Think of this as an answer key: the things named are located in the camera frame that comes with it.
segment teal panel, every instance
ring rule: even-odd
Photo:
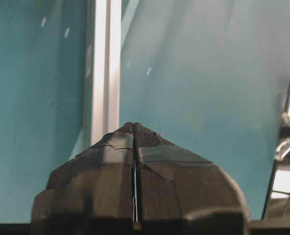
[[[34,196],[69,159],[85,30],[85,0],[0,0],[0,223],[29,222]]]
[[[214,161],[262,215],[290,80],[290,0],[141,0],[122,47],[121,124]]]

